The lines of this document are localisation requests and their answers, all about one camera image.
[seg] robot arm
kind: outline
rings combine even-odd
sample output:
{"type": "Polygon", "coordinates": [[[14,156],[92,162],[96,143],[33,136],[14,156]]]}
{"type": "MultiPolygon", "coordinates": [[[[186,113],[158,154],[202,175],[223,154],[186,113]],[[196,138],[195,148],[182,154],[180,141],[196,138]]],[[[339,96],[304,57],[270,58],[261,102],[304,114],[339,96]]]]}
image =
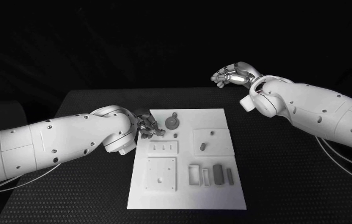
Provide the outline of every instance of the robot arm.
{"type": "Polygon", "coordinates": [[[210,80],[219,88],[229,82],[249,88],[249,94],[239,101],[246,111],[257,108],[267,117],[283,116],[294,127],[311,135],[352,147],[349,97],[329,89],[295,84],[278,76],[259,75],[244,62],[222,68],[210,80]]]}
{"type": "MultiPolygon", "coordinates": [[[[86,156],[99,144],[107,152],[127,154],[135,148],[143,123],[144,119],[112,105],[91,114],[0,131],[0,181],[86,156]]],[[[151,127],[148,135],[163,132],[151,127]]]]}

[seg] black tabletop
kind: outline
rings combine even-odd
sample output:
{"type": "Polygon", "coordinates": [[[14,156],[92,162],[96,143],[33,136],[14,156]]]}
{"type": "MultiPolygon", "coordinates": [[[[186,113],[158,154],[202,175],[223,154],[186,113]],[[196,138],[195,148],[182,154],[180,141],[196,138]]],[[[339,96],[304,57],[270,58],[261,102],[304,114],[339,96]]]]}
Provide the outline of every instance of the black tabletop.
{"type": "MultiPolygon", "coordinates": [[[[352,176],[285,118],[245,112],[244,87],[70,91],[56,117],[107,105],[128,110],[223,108],[246,210],[127,210],[135,151],[99,146],[14,190],[1,223],[349,223],[352,176]]],[[[46,170],[26,174],[19,184],[46,170]]]]}

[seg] black background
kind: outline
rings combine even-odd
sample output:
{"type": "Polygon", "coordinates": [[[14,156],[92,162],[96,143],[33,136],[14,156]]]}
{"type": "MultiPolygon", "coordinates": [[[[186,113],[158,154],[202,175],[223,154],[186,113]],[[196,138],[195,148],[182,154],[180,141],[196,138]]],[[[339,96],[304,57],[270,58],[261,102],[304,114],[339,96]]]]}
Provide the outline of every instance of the black background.
{"type": "Polygon", "coordinates": [[[53,117],[70,90],[210,87],[238,61],[352,96],[350,0],[0,5],[0,100],[20,102],[29,123],[53,117]]]}

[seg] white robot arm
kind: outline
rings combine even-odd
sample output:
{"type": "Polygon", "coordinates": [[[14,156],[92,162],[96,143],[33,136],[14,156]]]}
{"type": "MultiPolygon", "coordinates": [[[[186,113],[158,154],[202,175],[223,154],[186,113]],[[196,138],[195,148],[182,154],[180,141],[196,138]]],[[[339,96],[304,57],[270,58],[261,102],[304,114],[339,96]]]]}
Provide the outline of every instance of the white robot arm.
{"type": "Polygon", "coordinates": [[[278,76],[261,75],[245,62],[225,66],[210,77],[222,88],[235,83],[249,88],[239,101],[267,117],[283,116],[311,135],[352,147],[352,99],[337,92],[295,84],[278,76]]]}
{"type": "Polygon", "coordinates": [[[0,131],[0,181],[88,155],[99,144],[107,152],[127,154],[135,148],[135,133],[164,134],[148,111],[135,116],[112,105],[0,131]]]}

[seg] white cable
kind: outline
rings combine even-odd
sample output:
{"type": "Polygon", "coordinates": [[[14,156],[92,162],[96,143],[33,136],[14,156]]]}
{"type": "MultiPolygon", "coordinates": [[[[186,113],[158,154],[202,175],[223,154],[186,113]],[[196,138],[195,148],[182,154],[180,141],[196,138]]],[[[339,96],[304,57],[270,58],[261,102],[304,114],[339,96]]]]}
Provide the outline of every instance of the white cable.
{"type": "Polygon", "coordinates": [[[23,175],[19,175],[19,176],[16,176],[14,178],[11,178],[10,180],[7,180],[6,182],[3,182],[1,184],[0,184],[0,187],[1,186],[4,186],[8,182],[11,182],[11,181],[14,181],[19,177],[21,177],[23,175]]]}
{"type": "Polygon", "coordinates": [[[321,140],[323,140],[326,146],[327,146],[327,147],[330,148],[330,150],[333,151],[333,153],[334,153],[343,160],[346,160],[349,163],[352,163],[352,160],[347,159],[343,155],[340,155],[340,154],[336,152],[336,150],[332,148],[332,146],[327,144],[327,142],[324,141],[323,138],[321,138],[321,140]]]}
{"type": "Polygon", "coordinates": [[[329,153],[326,152],[326,150],[324,150],[324,147],[323,147],[323,145],[321,145],[321,143],[320,143],[320,141],[319,141],[319,139],[317,139],[317,142],[319,142],[319,145],[320,145],[320,147],[321,147],[321,149],[323,149],[323,151],[324,151],[324,153],[326,153],[326,155],[329,156],[329,158],[332,159],[332,161],[336,163],[336,165],[352,175],[352,173],[349,172],[349,170],[346,170],[345,169],[345,167],[337,163],[337,161],[332,158],[332,156],[329,155],[329,153]]]}
{"type": "Polygon", "coordinates": [[[8,190],[11,190],[11,189],[14,189],[14,188],[17,188],[17,187],[21,187],[21,186],[24,186],[24,185],[27,185],[30,182],[33,182],[34,180],[37,180],[40,177],[43,177],[50,171],[53,171],[53,169],[56,169],[56,167],[59,166],[60,164],[57,164],[46,173],[43,173],[37,178],[34,178],[31,181],[29,181],[29,182],[26,182],[24,184],[21,184],[21,185],[19,185],[19,186],[16,186],[16,187],[11,187],[11,188],[7,188],[7,189],[4,189],[4,190],[0,190],[0,192],[4,192],[4,191],[8,191],[8,190]]]}

